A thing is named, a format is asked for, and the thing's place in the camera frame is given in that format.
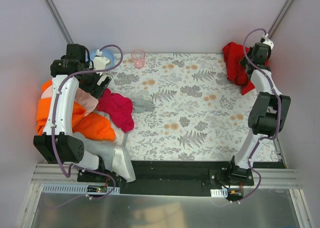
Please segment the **red cloth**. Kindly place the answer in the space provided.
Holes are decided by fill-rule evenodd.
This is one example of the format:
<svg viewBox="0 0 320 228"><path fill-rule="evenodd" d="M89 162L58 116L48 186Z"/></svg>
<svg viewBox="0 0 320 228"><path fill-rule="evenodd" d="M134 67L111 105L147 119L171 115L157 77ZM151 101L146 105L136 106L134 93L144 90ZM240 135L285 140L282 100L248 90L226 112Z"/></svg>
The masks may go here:
<svg viewBox="0 0 320 228"><path fill-rule="evenodd" d="M230 42L223 47L222 52L226 65L227 79L241 87L242 95L255 89L254 84L248 78L245 67L241 65L241 60L246 60L243 46Z"/></svg>

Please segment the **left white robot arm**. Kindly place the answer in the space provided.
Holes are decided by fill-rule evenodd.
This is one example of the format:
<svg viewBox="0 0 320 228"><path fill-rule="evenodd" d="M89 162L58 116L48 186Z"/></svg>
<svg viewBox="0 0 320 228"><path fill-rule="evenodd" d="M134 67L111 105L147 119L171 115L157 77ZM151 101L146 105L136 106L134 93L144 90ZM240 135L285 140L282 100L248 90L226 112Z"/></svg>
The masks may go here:
<svg viewBox="0 0 320 228"><path fill-rule="evenodd" d="M68 44L66 54L50 66L51 80L42 87L33 144L48 163L98 170L102 158L87 150L85 141L114 141L110 122L94 113L110 77L94 69L108 61L90 59L88 49Z"/></svg>

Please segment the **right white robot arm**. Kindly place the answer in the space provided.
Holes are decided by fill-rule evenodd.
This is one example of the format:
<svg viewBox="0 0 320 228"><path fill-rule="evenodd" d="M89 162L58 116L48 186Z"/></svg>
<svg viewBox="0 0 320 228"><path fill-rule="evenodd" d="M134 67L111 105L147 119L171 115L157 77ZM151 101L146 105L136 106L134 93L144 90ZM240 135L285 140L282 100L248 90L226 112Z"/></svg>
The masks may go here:
<svg viewBox="0 0 320 228"><path fill-rule="evenodd" d="M253 183L253 162L261 144L278 137L289 111L291 99L276 87L271 69L266 64L273 47L273 42L264 36L245 53L240 62L257 91L257 98L248 117L248 135L224 171L224 176L231 185Z"/></svg>

